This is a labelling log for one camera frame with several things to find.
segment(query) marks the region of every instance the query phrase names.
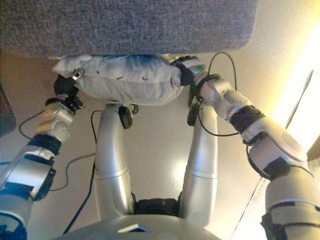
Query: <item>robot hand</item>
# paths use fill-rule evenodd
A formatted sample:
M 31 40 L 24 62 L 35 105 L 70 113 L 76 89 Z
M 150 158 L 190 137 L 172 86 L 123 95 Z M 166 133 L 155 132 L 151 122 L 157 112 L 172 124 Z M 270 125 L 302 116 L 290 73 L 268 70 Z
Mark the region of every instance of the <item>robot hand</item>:
M 182 86 L 194 84 L 195 76 L 205 69 L 205 65 L 196 56 L 182 56 L 170 65 L 180 69 Z

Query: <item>white pillow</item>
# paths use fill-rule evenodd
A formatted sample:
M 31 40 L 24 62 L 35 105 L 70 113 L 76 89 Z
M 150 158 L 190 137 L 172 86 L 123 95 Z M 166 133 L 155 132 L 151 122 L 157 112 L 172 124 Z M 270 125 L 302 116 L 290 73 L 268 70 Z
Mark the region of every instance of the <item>white pillow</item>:
M 180 70 L 161 56 L 66 56 L 52 70 L 68 78 L 78 68 L 85 72 L 75 86 L 106 101 L 163 105 L 175 99 L 183 89 Z

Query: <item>gray fabric panel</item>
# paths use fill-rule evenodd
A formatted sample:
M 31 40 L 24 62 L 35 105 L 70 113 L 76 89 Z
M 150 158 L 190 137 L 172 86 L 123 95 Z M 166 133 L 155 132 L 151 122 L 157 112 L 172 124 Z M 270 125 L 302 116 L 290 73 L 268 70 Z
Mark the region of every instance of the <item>gray fabric panel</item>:
M 1 48 L 26 56 L 237 49 L 258 0 L 1 0 Z

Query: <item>floor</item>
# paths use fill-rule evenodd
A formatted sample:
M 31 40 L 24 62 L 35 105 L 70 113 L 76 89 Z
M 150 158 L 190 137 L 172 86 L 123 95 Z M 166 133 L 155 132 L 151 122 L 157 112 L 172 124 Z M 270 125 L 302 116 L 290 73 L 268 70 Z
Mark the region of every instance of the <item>floor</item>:
M 267 115 L 272 115 L 277 106 L 295 67 L 295 59 L 310 34 L 308 26 L 314 21 L 316 5 L 316 1 L 306 4 L 298 0 L 261 0 L 251 41 L 242 49 L 229 52 L 237 68 L 238 89 Z M 208 64 L 213 53 L 195 55 Z M 46 58 L 18 57 L 1 51 L 1 80 L 17 124 L 41 111 L 46 99 L 54 95 L 53 83 L 57 76 L 50 71 L 54 64 Z M 222 56 L 216 59 L 213 71 L 232 83 L 230 67 L 228 59 Z M 62 146 L 55 161 L 57 174 L 52 188 L 65 183 L 65 167 L 71 159 L 95 151 L 90 115 L 94 110 L 103 109 L 105 103 L 82 93 L 79 98 L 86 108 L 77 112 L 72 137 Z M 133 126 L 126 130 L 124 145 L 132 191 L 138 200 L 177 198 L 182 189 L 193 134 L 193 128 L 186 121 L 187 98 L 186 87 L 169 104 L 141 106 Z M 287 115 L 290 111 L 283 109 Z M 32 135 L 38 123 L 38 119 L 27 123 L 25 133 Z M 98 114 L 94 124 L 98 127 Z M 218 120 L 219 133 L 233 131 L 223 120 Z M 0 138 L 1 161 L 10 161 L 26 143 L 17 130 Z M 71 165 L 68 187 L 50 192 L 45 199 L 33 204 L 28 239 L 47 240 L 62 234 L 87 194 L 93 160 L 93 157 L 85 158 Z M 240 137 L 219 138 L 217 198 L 214 218 L 207 229 L 222 240 L 230 239 L 259 179 L 247 161 Z M 72 229 L 95 221 L 97 212 L 92 194 Z

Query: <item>wire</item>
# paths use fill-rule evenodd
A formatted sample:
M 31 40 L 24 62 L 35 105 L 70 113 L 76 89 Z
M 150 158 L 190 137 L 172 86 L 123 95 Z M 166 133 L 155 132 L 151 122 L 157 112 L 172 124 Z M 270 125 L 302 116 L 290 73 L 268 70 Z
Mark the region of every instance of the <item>wire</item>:
M 101 110 L 95 110 L 92 112 L 91 114 L 91 127 L 92 127 L 92 132 L 93 132 L 93 136 L 94 136 L 94 141 L 95 143 L 97 143 L 97 136 L 96 136 L 96 131 L 95 131 L 95 127 L 94 127 L 94 123 L 93 123 L 93 116 L 96 112 L 102 112 Z M 93 186 L 93 182 L 94 182 L 94 175 L 95 175 L 95 162 L 93 162 L 93 166 L 92 166 L 92 173 L 91 173 L 91 179 L 90 179 L 90 185 L 89 185 L 89 190 L 88 190 L 88 194 L 86 195 L 85 199 L 83 200 L 81 206 L 79 207 L 79 209 L 76 211 L 74 217 L 72 218 L 71 222 L 68 224 L 68 226 L 66 227 L 66 229 L 64 230 L 63 234 L 66 234 L 69 232 L 70 228 L 73 226 L 73 224 L 75 223 L 75 221 L 77 220 L 79 214 L 81 213 L 82 209 L 84 208 L 84 206 L 86 205 L 91 192 L 92 192 L 92 186 Z
M 200 105 L 199 105 L 199 108 L 198 108 L 198 118 L 199 118 L 199 122 L 202 126 L 202 128 L 210 135 L 213 135 L 213 136 L 217 136 L 217 137 L 230 137 L 230 136 L 234 136 L 234 135 L 238 135 L 239 133 L 238 132 L 235 132 L 235 133 L 230 133 L 230 134 L 217 134 L 217 133 L 213 133 L 213 132 L 210 132 L 203 124 L 202 120 L 201 120 L 201 117 L 200 117 L 200 107 L 202 105 L 204 101 L 202 100 L 200 102 Z
M 59 188 L 56 188 L 56 189 L 50 189 L 49 191 L 54 192 L 54 191 L 59 191 L 59 190 L 62 190 L 64 188 L 66 188 L 68 186 L 68 184 L 69 184 L 68 169 L 69 169 L 70 164 L 72 164 L 72 163 L 74 163 L 74 162 L 76 162 L 76 161 L 78 161 L 80 159 L 85 159 L 85 158 L 88 158 L 88 157 L 91 157 L 91 156 L 94 156 L 94 155 L 96 155 L 95 152 L 89 153 L 89 154 L 85 154 L 85 155 L 82 155 L 82 156 L 78 156 L 78 157 L 74 158 L 73 160 L 71 160 L 70 162 L 68 162 L 68 164 L 66 166 L 66 169 L 65 169 L 65 178 L 66 178 L 65 184 L 62 187 L 59 187 Z
M 209 64 L 208 76 L 210 75 L 210 69 L 211 69 L 212 62 L 216 58 L 216 56 L 218 56 L 219 54 L 224 54 L 230 59 L 232 67 L 233 67 L 234 89 L 238 90 L 237 89 L 236 66 L 235 66 L 235 63 L 234 63 L 234 60 L 232 59 L 232 57 L 228 53 L 226 53 L 225 51 L 218 51 L 215 55 L 213 55 L 213 57 L 211 58 L 210 64 Z
M 231 64 L 232 64 L 232 68 L 233 68 L 233 74 L 234 74 L 234 89 L 237 90 L 238 87 L 237 87 L 237 75 L 236 75 L 236 66 L 235 66 L 235 63 L 234 63 L 234 60 L 232 59 L 232 57 L 224 52 L 224 51 L 218 51 L 215 55 L 213 55 L 213 57 L 211 58 L 211 61 L 210 61 L 210 64 L 209 64 L 209 69 L 208 69 L 208 76 L 210 75 L 210 69 L 211 69 L 211 65 L 212 65 L 212 62 L 213 60 L 215 59 L 216 56 L 218 56 L 219 54 L 224 54 L 226 55 L 230 61 L 231 61 Z M 229 133 L 229 134 L 217 134 L 217 133 L 213 133 L 213 132 L 210 132 L 203 124 L 202 120 L 201 120 L 201 117 L 200 117 L 200 107 L 203 103 L 203 99 L 201 100 L 200 102 L 200 105 L 199 105 L 199 108 L 198 108 L 198 118 L 199 118 L 199 122 L 201 124 L 201 126 L 203 127 L 203 129 L 210 135 L 213 135 L 213 136 L 216 136 L 216 137 L 231 137 L 231 136 L 234 136 L 234 135 L 238 135 L 239 133 L 238 132 L 234 132 L 234 133 Z
M 101 110 L 95 110 L 91 114 L 91 127 L 92 127 L 92 131 L 93 131 L 93 136 L 94 136 L 95 143 L 97 143 L 97 136 L 96 136 L 96 131 L 95 131 L 95 127 L 94 127 L 93 117 L 94 117 L 94 114 L 96 112 L 102 112 L 102 111 Z
M 42 114 L 44 111 L 45 111 L 45 110 L 42 110 L 42 111 L 36 113 L 35 115 L 33 115 L 33 116 L 29 117 L 28 119 L 24 120 L 24 121 L 19 125 L 19 132 L 21 133 L 22 136 L 24 136 L 25 138 L 30 139 L 30 140 L 32 139 L 31 137 L 25 135 L 25 134 L 22 132 L 22 129 L 21 129 L 21 128 L 22 128 L 23 124 L 25 124 L 26 122 L 28 122 L 28 121 L 30 121 L 31 119 L 35 118 L 36 116 L 39 116 L 39 115 Z

